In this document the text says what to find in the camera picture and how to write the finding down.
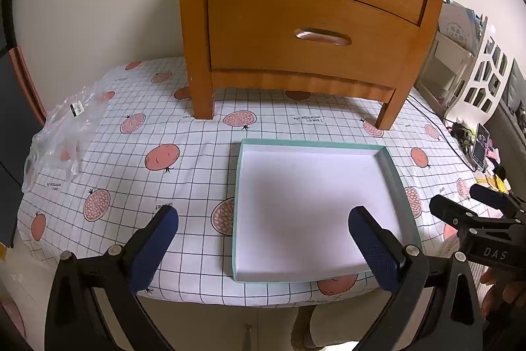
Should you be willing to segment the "person's right hand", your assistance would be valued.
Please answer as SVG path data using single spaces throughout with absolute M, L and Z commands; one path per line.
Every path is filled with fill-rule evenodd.
M 505 302 L 515 307 L 525 306 L 525 282 L 504 281 L 505 273 L 489 267 L 481 276 L 480 284 L 490 286 L 481 303 L 481 315 L 487 317 L 497 308 L 498 301 Z

